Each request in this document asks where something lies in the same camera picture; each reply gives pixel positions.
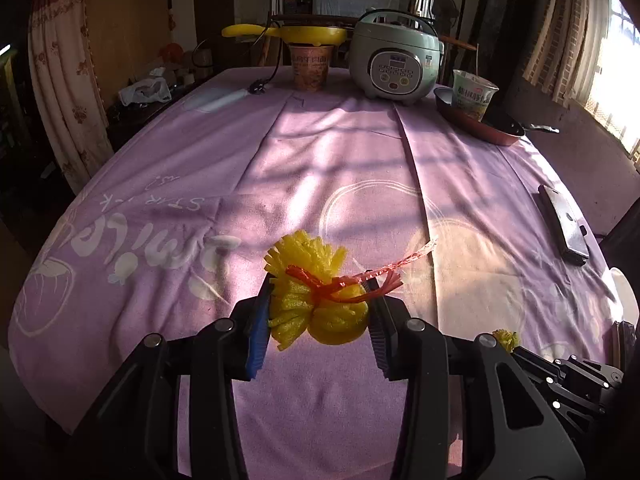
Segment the brown instant noodle cup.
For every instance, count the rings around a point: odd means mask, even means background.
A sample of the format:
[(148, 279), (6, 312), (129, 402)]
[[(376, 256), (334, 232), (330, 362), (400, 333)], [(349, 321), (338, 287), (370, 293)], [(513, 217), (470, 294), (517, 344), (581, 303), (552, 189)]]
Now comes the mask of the brown instant noodle cup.
[(300, 91), (322, 90), (328, 79), (332, 46), (290, 44), (295, 87)]

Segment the green instant noodle cup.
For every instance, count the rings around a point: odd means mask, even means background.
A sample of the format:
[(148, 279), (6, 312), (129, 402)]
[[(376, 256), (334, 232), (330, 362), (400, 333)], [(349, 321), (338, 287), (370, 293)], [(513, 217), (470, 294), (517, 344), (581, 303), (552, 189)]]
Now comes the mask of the green instant noodle cup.
[(454, 70), (451, 106), (477, 122), (481, 122), (492, 97), (498, 90), (495, 84), (483, 77), (465, 70)]

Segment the floral white curtain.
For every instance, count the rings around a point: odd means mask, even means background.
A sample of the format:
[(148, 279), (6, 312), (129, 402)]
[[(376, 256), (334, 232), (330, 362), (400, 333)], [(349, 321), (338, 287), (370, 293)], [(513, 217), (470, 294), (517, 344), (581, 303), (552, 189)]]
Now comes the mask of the floral white curtain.
[(113, 156), (90, 49), (86, 0), (32, 0), (32, 88), (53, 154), (79, 193)]

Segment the white plastic bag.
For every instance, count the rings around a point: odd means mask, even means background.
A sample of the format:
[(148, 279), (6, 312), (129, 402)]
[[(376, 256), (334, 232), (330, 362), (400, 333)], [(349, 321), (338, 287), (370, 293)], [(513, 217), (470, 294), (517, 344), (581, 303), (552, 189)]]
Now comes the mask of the white plastic bag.
[(163, 67), (153, 68), (146, 78), (122, 88), (118, 92), (119, 101), (123, 106), (169, 102), (171, 93), (164, 71)]

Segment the red frying pan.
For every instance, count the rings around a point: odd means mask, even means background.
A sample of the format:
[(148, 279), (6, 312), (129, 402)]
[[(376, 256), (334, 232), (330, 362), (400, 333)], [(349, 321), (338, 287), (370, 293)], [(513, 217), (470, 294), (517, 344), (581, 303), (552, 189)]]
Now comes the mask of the red frying pan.
[(524, 139), (527, 133), (534, 131), (550, 134), (560, 133), (558, 128), (552, 126), (518, 122), (506, 114), (502, 108), (495, 105), (489, 105), (483, 119), (479, 122), (452, 106), (454, 92), (451, 88), (438, 87), (434, 90), (434, 95), (439, 114), (447, 119), (451, 125), (469, 133), (474, 138), (491, 144), (511, 146), (517, 140)]

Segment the window curtain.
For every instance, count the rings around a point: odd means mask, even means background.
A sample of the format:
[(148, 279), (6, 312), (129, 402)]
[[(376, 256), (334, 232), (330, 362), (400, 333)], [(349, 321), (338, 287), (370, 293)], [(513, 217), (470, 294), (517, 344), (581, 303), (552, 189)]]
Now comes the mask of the window curtain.
[(523, 78), (556, 104), (586, 105), (610, 16), (611, 0), (547, 0)]

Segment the mint green rice cooker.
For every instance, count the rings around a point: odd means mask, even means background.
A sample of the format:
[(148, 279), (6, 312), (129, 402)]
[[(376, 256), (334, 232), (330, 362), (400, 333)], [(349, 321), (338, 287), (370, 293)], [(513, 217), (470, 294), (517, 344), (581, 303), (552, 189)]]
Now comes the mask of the mint green rice cooker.
[(434, 26), (425, 18), (390, 9), (372, 10), (355, 25), (349, 73), (370, 99), (413, 104), (434, 89), (444, 51)]

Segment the yellow foam fruit net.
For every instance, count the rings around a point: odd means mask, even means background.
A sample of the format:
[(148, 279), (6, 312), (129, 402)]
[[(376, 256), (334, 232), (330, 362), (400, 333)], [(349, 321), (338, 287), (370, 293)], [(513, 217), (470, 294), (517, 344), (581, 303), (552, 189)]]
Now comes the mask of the yellow foam fruit net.
[(367, 328), (367, 301), (380, 296), (368, 292), (375, 278), (388, 294), (402, 285), (399, 270), (429, 255), (437, 240), (429, 240), (412, 254), (377, 269), (352, 275), (338, 272), (348, 256), (304, 230), (285, 235), (265, 254), (265, 270), (272, 275), (269, 307), (271, 337), (284, 351), (304, 333), (327, 346), (349, 344)]

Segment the yellow vegetable scrap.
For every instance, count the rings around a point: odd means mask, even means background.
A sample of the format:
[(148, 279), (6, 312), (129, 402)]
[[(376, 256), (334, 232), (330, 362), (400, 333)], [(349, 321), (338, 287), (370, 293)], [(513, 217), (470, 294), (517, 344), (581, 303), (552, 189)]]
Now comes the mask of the yellow vegetable scrap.
[(518, 348), (521, 344), (520, 336), (518, 336), (517, 332), (498, 328), (498, 330), (494, 330), (491, 335), (494, 336), (495, 340), (498, 341), (500, 346), (508, 353), (512, 353), (514, 349)]

